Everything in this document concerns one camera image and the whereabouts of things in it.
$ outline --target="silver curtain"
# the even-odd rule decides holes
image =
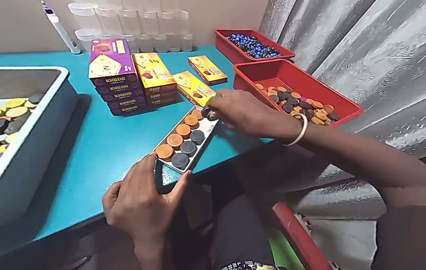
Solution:
[[[360,104],[364,114],[341,128],[426,157],[426,0],[270,0],[260,30],[294,51],[296,65]],[[351,177],[330,165],[302,188]],[[380,200],[368,184],[347,183],[314,191],[300,206]]]

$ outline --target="hand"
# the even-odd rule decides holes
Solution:
[[[268,107],[250,92],[220,89],[206,105],[217,109],[213,118],[249,136],[288,140],[301,131],[298,120]]]
[[[133,238],[139,260],[138,253],[151,254],[162,249],[166,230],[191,174],[187,170],[169,194],[159,195],[153,173],[155,158],[153,152],[135,163],[122,181],[111,185],[102,200],[106,221]]]

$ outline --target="white marker pen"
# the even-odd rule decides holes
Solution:
[[[44,12],[46,12],[46,15],[48,16],[48,20],[54,26],[54,28],[56,29],[58,34],[60,34],[60,37],[65,42],[66,46],[68,46],[69,50],[74,54],[80,53],[81,50],[78,48],[78,44],[76,44],[76,42],[73,41],[68,36],[68,33],[66,33],[66,30],[61,25],[60,20],[58,19],[58,16],[56,16],[56,14],[54,14],[53,10],[51,10],[49,7],[47,7],[46,4],[43,1],[41,1],[41,3],[43,4]]]

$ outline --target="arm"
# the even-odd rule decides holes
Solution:
[[[302,121],[276,111],[245,91],[222,89],[207,104],[216,117],[247,135],[293,141]],[[324,154],[330,162],[371,183],[389,209],[426,206],[426,166],[401,151],[376,140],[309,124],[299,144]]]
[[[106,221],[131,236],[143,270],[165,267],[165,233],[191,174],[187,170],[169,194],[159,195],[153,173],[155,158],[152,152],[135,163],[122,181],[111,185],[102,200]]]

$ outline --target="wrist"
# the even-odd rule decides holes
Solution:
[[[164,239],[134,240],[135,256],[144,270],[157,270],[163,267]]]
[[[270,129],[270,138],[282,142],[294,141],[300,135],[302,125],[303,121],[290,115],[284,115],[283,119],[277,119],[275,126]]]

